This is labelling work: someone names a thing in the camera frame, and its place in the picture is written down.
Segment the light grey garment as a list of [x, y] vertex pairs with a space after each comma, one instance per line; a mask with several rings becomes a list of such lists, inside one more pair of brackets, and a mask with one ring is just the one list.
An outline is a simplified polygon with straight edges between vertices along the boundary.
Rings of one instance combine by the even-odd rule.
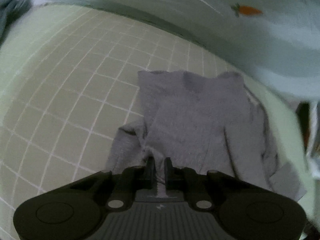
[[268, 116], [242, 76], [140, 71], [143, 117], [117, 130], [107, 169], [120, 174], [153, 157], [164, 182], [164, 161], [199, 174], [216, 170], [293, 200], [306, 189], [291, 163], [281, 164]]

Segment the green grid cutting mat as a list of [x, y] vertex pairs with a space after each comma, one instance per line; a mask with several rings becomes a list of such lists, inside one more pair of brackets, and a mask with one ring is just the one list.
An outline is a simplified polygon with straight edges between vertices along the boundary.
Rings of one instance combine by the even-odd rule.
[[139, 119], [138, 72], [215, 77], [236, 68], [128, 17], [36, 7], [1, 45], [1, 239], [22, 202], [105, 168], [117, 129]]

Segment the pale printed backdrop sheet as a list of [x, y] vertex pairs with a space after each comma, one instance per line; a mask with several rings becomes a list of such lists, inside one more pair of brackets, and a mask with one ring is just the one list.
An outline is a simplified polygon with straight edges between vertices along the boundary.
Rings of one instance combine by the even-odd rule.
[[151, 22], [199, 42], [267, 87], [319, 99], [319, 0], [36, 0]]

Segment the dark blue-grey garment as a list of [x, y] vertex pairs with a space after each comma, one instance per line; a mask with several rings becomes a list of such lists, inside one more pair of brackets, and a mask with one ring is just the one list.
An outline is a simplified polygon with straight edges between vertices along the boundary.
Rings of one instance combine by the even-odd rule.
[[31, 0], [1, 0], [1, 44], [7, 36], [10, 25], [32, 7]]

